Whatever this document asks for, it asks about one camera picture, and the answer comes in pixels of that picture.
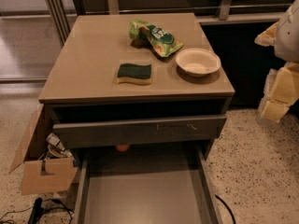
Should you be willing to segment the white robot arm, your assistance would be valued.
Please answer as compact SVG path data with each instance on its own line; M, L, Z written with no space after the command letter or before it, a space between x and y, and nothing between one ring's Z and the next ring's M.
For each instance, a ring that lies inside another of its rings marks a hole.
M279 122L299 100L299 0L295 0L278 22L272 24L254 42L274 47L275 55L285 61L266 77L259 114L264 120Z

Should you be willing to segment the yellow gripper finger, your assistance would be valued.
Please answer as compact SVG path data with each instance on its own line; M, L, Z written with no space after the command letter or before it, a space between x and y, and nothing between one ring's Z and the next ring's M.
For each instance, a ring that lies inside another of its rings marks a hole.
M279 70L271 69L266 77L260 116L279 122L299 99L299 63L286 62Z
M266 30L256 36L254 43L260 46L269 47L275 45L275 37L278 24L275 22Z

